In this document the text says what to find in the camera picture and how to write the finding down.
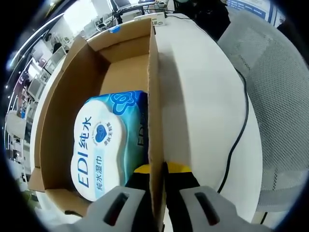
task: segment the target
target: white table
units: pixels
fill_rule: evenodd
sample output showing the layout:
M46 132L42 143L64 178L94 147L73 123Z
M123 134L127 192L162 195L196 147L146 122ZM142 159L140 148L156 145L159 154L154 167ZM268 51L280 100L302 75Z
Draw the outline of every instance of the white table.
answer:
M245 117L243 84L232 64L209 35L193 21L167 18L156 28L161 81L164 152L166 160L191 166L201 185L218 189L228 153ZM33 120L30 161L34 168L34 142L42 103L60 71L50 77ZM231 160L222 195L235 204L238 215L251 222L262 182L260 133L249 101L249 118ZM59 213L43 193L38 199L68 223L78 218Z

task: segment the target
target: blue heart logo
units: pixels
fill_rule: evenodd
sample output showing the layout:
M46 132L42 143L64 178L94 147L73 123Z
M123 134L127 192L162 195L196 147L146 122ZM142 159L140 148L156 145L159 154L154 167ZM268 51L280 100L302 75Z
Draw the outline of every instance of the blue heart logo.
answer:
M101 143L103 139L106 137L107 133L103 125L98 125L97 127L97 134L96 134L96 141Z

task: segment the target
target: wet wipes package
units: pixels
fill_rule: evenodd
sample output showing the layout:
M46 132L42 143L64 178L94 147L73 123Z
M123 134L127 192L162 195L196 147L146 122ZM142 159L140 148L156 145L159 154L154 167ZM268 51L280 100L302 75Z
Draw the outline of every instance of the wet wipes package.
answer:
M89 99L74 124L71 176L78 192L95 201L148 160L147 94L130 91Z

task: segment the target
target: cardboard box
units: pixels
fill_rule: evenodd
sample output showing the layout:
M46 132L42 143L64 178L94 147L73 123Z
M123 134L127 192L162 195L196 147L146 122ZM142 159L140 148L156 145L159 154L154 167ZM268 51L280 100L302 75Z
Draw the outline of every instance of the cardboard box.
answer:
M76 192L70 176L75 118L92 96L143 90L149 94L150 189L159 215L164 156L157 70L150 19L122 24L119 31L102 32L88 42L77 38L42 108L29 188L44 191L65 214L84 216L90 202Z

